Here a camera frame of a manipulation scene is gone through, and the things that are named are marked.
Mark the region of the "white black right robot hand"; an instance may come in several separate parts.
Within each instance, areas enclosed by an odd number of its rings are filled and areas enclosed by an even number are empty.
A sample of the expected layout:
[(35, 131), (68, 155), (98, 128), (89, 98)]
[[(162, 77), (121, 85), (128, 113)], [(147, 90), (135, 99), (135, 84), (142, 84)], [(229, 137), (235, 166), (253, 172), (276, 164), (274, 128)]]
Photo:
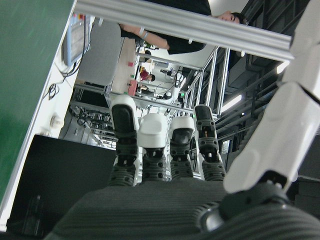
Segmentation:
[(320, 3), (307, 5), (293, 60), (222, 181), (186, 177), (86, 194), (49, 240), (317, 240), (320, 222), (286, 190), (320, 124)]

